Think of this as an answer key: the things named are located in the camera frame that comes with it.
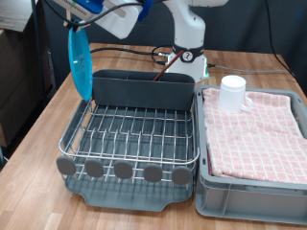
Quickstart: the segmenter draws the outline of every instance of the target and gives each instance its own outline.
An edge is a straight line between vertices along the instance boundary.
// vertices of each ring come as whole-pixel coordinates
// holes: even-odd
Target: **dish rack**
[[[99,103],[81,101],[59,142],[58,169],[67,189],[88,205],[112,208],[162,211],[186,200],[200,155],[193,111]]]
[[[196,188],[196,208],[201,215],[229,219],[252,219],[273,222],[307,224],[307,185],[241,178],[226,178],[209,174],[204,128],[203,95],[207,88],[199,86],[195,95],[196,120],[201,149],[199,177]],[[307,138],[307,109],[299,96],[288,90],[247,88],[291,98],[291,108],[303,136]]]

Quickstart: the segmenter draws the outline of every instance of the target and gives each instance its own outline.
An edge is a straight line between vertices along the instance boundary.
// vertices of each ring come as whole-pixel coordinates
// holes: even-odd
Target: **gray plastic tray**
[[[208,173],[202,98],[202,90],[207,88],[220,87],[202,85],[195,95],[199,128],[197,146],[201,148],[196,189],[198,212],[219,218],[307,224],[307,185],[223,178]],[[255,88],[247,88],[247,91],[289,96],[292,111],[299,117],[299,128],[307,137],[307,110],[296,92]]]
[[[194,80],[165,74],[162,81],[153,82],[154,76],[115,70],[95,73],[95,101],[81,101],[64,132],[59,142],[64,157],[57,161],[58,168],[61,173],[72,169],[62,175],[65,185],[88,205],[159,212],[193,193],[199,157],[193,148],[190,112]],[[93,176],[88,176],[86,159],[94,162],[92,167],[97,163],[98,168],[90,169]],[[157,169],[155,174],[145,175],[149,166],[149,173]]]

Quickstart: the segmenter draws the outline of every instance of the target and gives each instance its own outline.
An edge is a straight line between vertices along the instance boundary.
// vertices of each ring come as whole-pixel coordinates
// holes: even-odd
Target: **dish rack drainer tray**
[[[59,142],[58,168],[88,205],[162,211],[193,193],[194,132],[189,110],[81,101]]]

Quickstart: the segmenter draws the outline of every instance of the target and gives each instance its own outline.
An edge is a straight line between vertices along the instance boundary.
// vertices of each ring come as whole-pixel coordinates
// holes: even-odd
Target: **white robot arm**
[[[115,6],[125,3],[138,3],[136,0],[54,0],[84,21],[94,19]],[[205,57],[203,55],[203,38],[205,24],[194,14],[190,7],[218,7],[228,0],[167,0],[163,3],[170,10],[175,21],[175,41],[169,61],[181,50],[184,54],[169,69],[168,72],[187,74],[201,81],[205,72]],[[112,11],[95,21],[99,26],[119,38],[127,37],[134,27],[141,6],[128,6]]]

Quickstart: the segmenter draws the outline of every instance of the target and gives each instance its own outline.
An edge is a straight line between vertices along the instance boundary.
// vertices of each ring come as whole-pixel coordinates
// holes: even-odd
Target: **black background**
[[[48,0],[58,12],[65,9]],[[307,92],[307,1],[268,0],[272,18],[275,51],[281,54]],[[44,4],[57,88],[70,72],[68,29]],[[207,50],[271,53],[265,0],[229,0],[223,7],[192,8],[206,24],[204,48]],[[86,27],[89,42],[165,45],[173,44],[174,19],[163,3],[153,5],[143,22],[137,22],[128,38],[120,40],[95,23]]]

